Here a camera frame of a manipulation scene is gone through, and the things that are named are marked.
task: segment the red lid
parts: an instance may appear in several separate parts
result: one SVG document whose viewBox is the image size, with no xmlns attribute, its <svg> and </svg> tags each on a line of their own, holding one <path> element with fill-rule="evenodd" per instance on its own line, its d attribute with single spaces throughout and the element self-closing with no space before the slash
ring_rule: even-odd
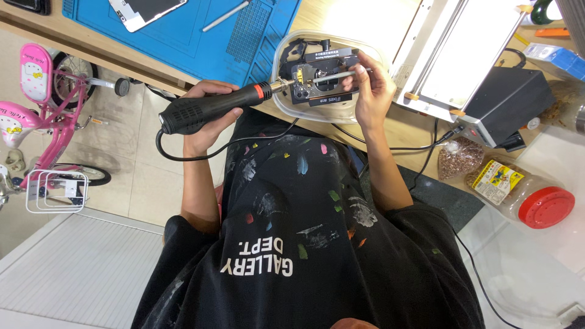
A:
<svg viewBox="0 0 585 329">
<path fill-rule="evenodd" d="M 567 217 L 575 206 L 575 196 L 550 186 L 532 193 L 520 206 L 518 218 L 531 228 L 547 228 Z"/>
</svg>

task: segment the person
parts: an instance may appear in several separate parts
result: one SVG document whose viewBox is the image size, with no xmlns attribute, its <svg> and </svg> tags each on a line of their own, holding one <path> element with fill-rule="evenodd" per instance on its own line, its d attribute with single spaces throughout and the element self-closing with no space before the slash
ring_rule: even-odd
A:
<svg viewBox="0 0 585 329">
<path fill-rule="evenodd" d="M 388 148 L 396 86 L 358 57 L 341 84 L 359 86 L 375 207 L 347 147 L 296 126 L 228 148 L 221 216 L 209 163 L 184 162 L 181 215 L 166 224 L 132 328 L 485 327 L 446 215 L 413 204 Z M 185 97 L 237 89 L 204 80 Z M 288 126 L 235 108 L 185 136 L 184 156 L 206 155 L 234 122 L 233 139 Z"/>
</svg>

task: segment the tablet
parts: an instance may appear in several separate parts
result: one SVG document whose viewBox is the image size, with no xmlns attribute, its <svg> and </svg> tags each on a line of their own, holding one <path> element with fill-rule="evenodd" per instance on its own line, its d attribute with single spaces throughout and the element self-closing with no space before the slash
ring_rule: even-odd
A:
<svg viewBox="0 0 585 329">
<path fill-rule="evenodd" d="M 130 32 L 135 32 L 187 3 L 187 0 L 109 0 Z"/>
</svg>

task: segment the sleeve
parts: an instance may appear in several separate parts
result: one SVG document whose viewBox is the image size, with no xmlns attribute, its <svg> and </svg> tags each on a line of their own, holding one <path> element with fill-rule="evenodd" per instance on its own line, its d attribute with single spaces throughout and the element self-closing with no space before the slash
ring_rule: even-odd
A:
<svg viewBox="0 0 585 329">
<path fill-rule="evenodd" d="M 198 263 L 218 235 L 197 231 L 182 216 L 173 216 L 164 227 L 164 247 L 136 310 L 132 328 L 141 328 L 151 310 L 188 264 Z"/>
<path fill-rule="evenodd" d="M 475 288 L 445 213 L 415 204 L 391 210 L 385 217 L 429 259 L 458 327 L 485 328 Z"/>
</svg>

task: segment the plastic tray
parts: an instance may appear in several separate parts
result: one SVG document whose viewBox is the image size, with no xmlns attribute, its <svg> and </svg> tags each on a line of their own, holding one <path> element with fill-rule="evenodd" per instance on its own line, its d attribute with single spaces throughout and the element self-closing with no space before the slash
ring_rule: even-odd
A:
<svg viewBox="0 0 585 329">
<path fill-rule="evenodd" d="M 207 32 L 241 0 L 188 0 L 130 33 L 108 1 L 63 0 L 63 15 L 197 79 L 237 85 L 267 81 L 274 52 L 301 0 L 254 0 Z"/>
<path fill-rule="evenodd" d="M 373 48 L 365 42 L 347 39 L 340 36 L 326 34 L 314 30 L 297 30 L 290 33 L 282 39 L 274 54 L 273 69 L 271 80 L 274 81 L 278 76 L 280 57 L 284 49 L 293 41 L 302 38 L 307 41 L 321 41 L 325 39 L 331 40 L 331 49 L 338 49 L 343 47 L 358 48 L 370 55 L 374 59 L 382 62 L 382 66 L 388 69 L 388 63 L 385 60 L 383 52 L 379 49 Z M 320 46 L 309 46 L 307 53 L 318 52 L 321 50 Z M 298 59 L 300 55 L 289 56 L 289 60 Z M 327 105 L 319 105 L 311 107 L 309 103 L 293 104 L 290 92 L 286 95 L 283 92 L 273 96 L 276 106 L 284 113 L 295 116 L 297 118 L 309 119 L 313 121 L 330 122 L 334 124 L 356 124 L 356 101 L 359 92 L 353 94 L 353 99 L 347 102 L 339 102 Z"/>
</svg>

